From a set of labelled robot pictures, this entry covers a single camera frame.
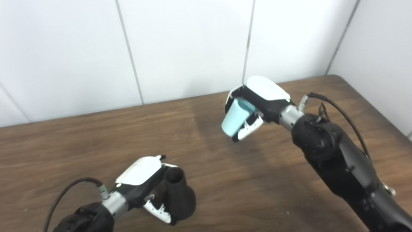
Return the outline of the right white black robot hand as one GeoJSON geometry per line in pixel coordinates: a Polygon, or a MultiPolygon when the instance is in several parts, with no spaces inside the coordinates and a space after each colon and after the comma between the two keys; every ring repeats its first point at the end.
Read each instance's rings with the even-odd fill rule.
{"type": "Polygon", "coordinates": [[[290,94],[270,79],[251,76],[246,84],[232,89],[225,102],[223,132],[238,142],[266,123],[280,123],[280,115],[290,105],[290,94]]]}

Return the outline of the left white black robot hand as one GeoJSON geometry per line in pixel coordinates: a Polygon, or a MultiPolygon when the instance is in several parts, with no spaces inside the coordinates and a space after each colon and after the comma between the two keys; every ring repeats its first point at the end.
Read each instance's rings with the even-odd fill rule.
{"type": "Polygon", "coordinates": [[[116,179],[113,191],[125,199],[126,211],[144,208],[159,220],[174,226],[177,220],[166,209],[165,203],[151,193],[164,180],[167,170],[175,167],[162,163],[165,158],[165,155],[139,158],[116,179]]]}

